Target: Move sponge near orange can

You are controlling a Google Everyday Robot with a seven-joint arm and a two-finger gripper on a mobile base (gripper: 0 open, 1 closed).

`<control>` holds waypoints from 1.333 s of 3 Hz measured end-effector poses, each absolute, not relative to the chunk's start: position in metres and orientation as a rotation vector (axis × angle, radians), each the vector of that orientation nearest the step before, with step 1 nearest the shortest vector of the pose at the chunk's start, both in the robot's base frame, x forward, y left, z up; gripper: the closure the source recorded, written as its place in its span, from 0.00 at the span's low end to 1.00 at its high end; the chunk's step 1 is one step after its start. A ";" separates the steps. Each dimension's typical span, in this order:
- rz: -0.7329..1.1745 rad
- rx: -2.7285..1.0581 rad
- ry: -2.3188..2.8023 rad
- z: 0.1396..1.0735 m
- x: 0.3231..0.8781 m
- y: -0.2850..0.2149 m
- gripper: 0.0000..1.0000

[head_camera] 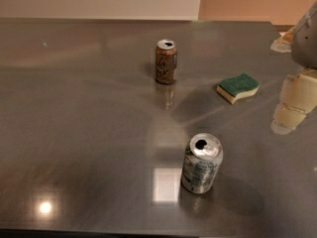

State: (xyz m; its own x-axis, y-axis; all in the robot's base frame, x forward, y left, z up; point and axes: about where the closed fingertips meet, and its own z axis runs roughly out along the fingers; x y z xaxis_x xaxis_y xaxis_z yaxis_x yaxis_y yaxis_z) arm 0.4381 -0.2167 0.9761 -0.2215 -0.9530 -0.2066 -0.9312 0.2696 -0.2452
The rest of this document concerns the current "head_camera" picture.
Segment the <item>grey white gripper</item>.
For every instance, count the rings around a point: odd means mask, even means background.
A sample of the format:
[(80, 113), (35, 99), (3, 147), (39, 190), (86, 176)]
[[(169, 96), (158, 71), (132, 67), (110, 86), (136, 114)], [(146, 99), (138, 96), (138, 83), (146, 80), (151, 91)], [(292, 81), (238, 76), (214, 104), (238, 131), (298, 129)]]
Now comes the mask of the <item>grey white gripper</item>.
[(290, 53), (292, 59), (307, 69), (289, 74), (273, 113), (271, 130), (279, 135), (294, 131), (317, 106), (317, 1), (298, 21), (276, 39), (270, 48), (278, 53)]

